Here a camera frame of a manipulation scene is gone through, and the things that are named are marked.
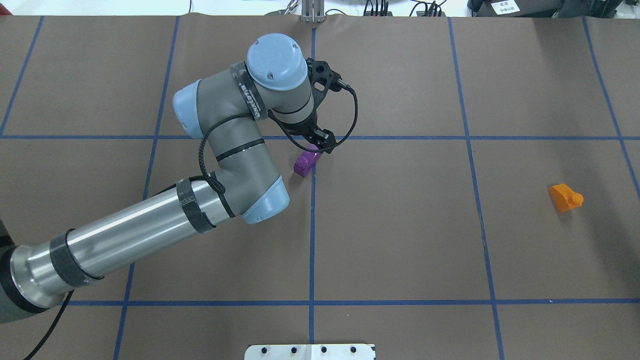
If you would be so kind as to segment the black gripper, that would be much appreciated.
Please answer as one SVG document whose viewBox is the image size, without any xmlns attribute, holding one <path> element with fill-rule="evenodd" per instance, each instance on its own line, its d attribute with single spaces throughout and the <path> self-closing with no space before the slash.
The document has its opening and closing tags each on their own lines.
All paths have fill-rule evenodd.
<svg viewBox="0 0 640 360">
<path fill-rule="evenodd" d="M 318 127 L 318 117 L 309 116 L 297 123 L 288 123 L 287 132 L 292 136 L 300 136 L 316 146 L 320 153 L 330 154 L 337 145 L 336 137 L 331 130 Z"/>
</svg>

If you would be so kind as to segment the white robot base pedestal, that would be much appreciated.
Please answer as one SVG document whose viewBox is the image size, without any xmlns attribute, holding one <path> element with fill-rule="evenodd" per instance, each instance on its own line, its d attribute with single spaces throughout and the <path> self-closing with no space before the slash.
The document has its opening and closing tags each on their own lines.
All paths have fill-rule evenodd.
<svg viewBox="0 0 640 360">
<path fill-rule="evenodd" d="M 375 360 L 374 344 L 255 344 L 247 347 L 245 360 Z"/>
</svg>

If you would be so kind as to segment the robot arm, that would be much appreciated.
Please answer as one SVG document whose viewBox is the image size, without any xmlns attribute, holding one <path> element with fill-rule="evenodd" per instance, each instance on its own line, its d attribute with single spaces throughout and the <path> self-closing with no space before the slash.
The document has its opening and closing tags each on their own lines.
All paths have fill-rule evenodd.
<svg viewBox="0 0 640 360">
<path fill-rule="evenodd" d="M 327 62 L 269 33 L 244 61 L 177 91 L 174 114 L 199 140 L 200 174 L 46 243 L 14 244 L 2 227 L 2 323 L 46 312 L 72 291 L 235 217 L 257 224 L 283 212 L 290 196 L 258 121 L 273 120 L 290 141 L 304 137 L 313 152 L 330 153 L 339 141 L 318 127 L 318 107 L 342 90 L 355 94 Z"/>
</svg>

